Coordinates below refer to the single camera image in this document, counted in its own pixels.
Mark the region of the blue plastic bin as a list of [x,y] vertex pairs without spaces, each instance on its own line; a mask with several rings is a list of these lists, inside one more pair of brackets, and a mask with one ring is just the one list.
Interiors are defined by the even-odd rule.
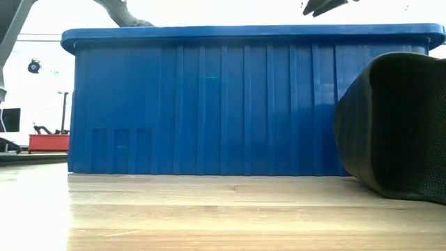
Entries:
[[440,24],[71,29],[68,169],[342,176],[335,105],[375,57],[428,54]]

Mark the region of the black slide sandal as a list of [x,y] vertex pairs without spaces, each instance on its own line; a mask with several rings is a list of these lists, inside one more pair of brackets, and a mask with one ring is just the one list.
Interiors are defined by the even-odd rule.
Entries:
[[446,205],[446,59],[377,56],[339,100],[333,129],[342,165],[369,189]]

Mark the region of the black lamp pole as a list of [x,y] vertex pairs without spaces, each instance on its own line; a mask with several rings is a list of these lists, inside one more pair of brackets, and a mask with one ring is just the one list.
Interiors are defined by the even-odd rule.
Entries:
[[66,130],[65,130],[65,123],[66,123],[66,110],[67,110],[67,97],[68,97],[68,92],[64,91],[59,91],[58,94],[63,96],[63,109],[62,109],[62,115],[61,115],[61,129],[59,130],[59,133],[65,134]]

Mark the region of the round black fixture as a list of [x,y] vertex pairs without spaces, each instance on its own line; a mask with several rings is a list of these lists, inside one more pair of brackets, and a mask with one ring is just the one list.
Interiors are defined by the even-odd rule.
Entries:
[[27,70],[30,73],[38,74],[41,68],[42,66],[40,61],[38,59],[32,59],[31,62],[28,64]]

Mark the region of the red storage box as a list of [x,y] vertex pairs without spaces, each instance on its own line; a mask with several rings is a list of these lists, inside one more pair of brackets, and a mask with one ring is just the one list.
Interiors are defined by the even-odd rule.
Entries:
[[29,135],[29,152],[67,152],[69,149],[69,135]]

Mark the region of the black low table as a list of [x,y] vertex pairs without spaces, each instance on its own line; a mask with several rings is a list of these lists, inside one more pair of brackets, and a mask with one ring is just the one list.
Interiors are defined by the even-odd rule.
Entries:
[[0,167],[18,165],[39,165],[67,162],[67,153],[45,153],[45,154],[0,154]]

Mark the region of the black computer monitor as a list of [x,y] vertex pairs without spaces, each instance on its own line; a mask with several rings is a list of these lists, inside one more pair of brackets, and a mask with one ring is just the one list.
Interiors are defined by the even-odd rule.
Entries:
[[0,109],[0,132],[19,132],[20,114],[20,108]]

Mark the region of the black chair base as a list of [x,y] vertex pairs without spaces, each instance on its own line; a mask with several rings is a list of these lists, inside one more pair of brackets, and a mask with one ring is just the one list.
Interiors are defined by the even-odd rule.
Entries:
[[16,152],[16,154],[19,154],[22,152],[21,146],[17,145],[16,143],[9,141],[3,137],[0,137],[0,152],[5,153],[8,152],[9,149]]

